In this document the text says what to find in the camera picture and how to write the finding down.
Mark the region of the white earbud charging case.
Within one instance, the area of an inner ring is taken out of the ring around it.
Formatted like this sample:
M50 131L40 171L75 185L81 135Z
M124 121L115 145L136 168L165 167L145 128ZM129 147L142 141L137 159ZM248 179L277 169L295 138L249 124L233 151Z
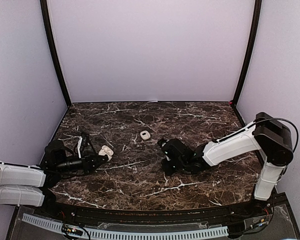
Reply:
M113 158L114 151L107 145L103 145L98 152L99 156L107 156L107 161L110 161Z

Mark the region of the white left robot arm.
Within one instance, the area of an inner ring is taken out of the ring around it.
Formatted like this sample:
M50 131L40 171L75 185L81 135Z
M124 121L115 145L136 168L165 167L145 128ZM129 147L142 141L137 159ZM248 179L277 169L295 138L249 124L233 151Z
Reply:
M0 161L0 205L34 206L50 218L61 213L51 192L64 177L84 177L95 172L113 157L106 145L96 151L89 134L82 132L74 149L61 140L51 141L44 149L39 165L21 165Z

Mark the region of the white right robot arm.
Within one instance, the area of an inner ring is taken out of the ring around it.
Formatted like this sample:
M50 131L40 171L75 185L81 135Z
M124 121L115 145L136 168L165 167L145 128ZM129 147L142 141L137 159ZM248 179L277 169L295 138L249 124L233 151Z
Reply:
M253 200L245 205L245 213L256 217L265 208L272 190L292 162L298 141L292 141L291 122L259 112L245 127L219 139L191 149L181 140L161 138L157 144L164 153L162 168L166 175L185 171L197 174L239 155L262 151L264 161L260 177L254 187Z

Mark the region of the black front table rail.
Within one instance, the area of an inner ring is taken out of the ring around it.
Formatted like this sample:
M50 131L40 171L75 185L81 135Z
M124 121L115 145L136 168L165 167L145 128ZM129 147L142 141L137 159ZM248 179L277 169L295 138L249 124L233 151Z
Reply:
M167 190L149 196L125 194L112 190L104 196L80 196L68 192L54 192L54 208L16 207L10 224L21 221L24 213L48 219L95 225L99 222L123 224L172 224L206 221L209 223L236 223L272 213L291 218L292 211L285 193L273 193L267 210L251 212L250 195L231 191L190 193L185 189Z

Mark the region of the left black frame post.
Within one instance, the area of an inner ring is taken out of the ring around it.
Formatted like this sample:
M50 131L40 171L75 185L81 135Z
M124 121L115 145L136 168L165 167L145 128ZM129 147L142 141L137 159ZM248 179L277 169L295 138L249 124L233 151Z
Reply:
M40 0L40 8L41 8L41 15L42 15L42 19L43 19L43 25L44 25L44 30L45 30L45 34L46 34L46 39L47 39L47 43L48 43L48 47L49 47L49 51L50 51L50 56L52 59L52 63L54 66L54 70L56 73L56 77L58 80L58 84L64 99L64 102L67 106L67 108L69 108L72 105L72 101L66 86L66 82L64 79L64 75L62 72L62 68L61 68L61 64L59 61L59 56L57 53L57 47L55 44L55 40L54 40L54 35L53 35L53 29L52 29L52 24L51 24L51 20L50 20L50 14L49 14L49 9L48 9L48 1L47 0Z

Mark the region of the black frame post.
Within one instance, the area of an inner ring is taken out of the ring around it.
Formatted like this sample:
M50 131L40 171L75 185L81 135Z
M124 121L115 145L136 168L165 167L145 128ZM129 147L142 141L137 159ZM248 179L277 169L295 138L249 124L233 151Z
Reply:
M252 21L251 21L251 27L249 31L249 37L248 42L246 46L246 51L242 63L242 68L240 71L240 75L238 78L237 86L234 92L234 96L232 99L231 106L233 108L236 108L238 105L238 102L240 100L241 93L244 88L245 80L248 74L248 69L250 66L254 46L255 46L255 40L257 36L258 26L259 26L259 20L261 15L261 9L262 9L262 0L255 0L254 1L254 8L253 8L253 15L252 15Z
M56 77L58 80L58 84L64 99L64 102L67 106L67 108L69 108L72 105L72 101L66 86L66 82L64 79L64 75L62 72L62 68L61 68L61 64L59 61L59 56L57 53L57 47L55 44L55 40L54 40L54 35L53 35L53 29L52 29L52 24L51 24L51 20L50 20L50 14L49 14L49 9L48 9L48 1L47 0L40 0L40 8L41 8L41 15L42 15L42 19L43 19L43 25L44 25L44 30L45 30L45 34L46 34L46 39L47 39L47 43L48 43L48 47L49 47L49 51L50 51L50 56L52 59L52 63L54 66L54 70L56 73Z

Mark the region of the right black frame post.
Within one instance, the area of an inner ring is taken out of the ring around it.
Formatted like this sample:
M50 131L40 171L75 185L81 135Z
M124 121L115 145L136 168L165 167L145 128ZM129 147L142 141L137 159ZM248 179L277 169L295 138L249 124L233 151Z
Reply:
M237 86L234 92L234 96L232 99L231 106L233 108L236 108L238 105L238 102L240 100L241 93L244 88L245 80L248 74L248 69L250 66L254 46L255 46L255 40L257 36L258 26L259 26L259 20L261 15L261 9L262 9L262 0L255 0L254 1L254 8L253 8L253 15L252 15L252 21L251 21L251 27L249 31L249 37L248 42L246 46L246 51L242 63L242 68L240 71L240 75L238 78Z

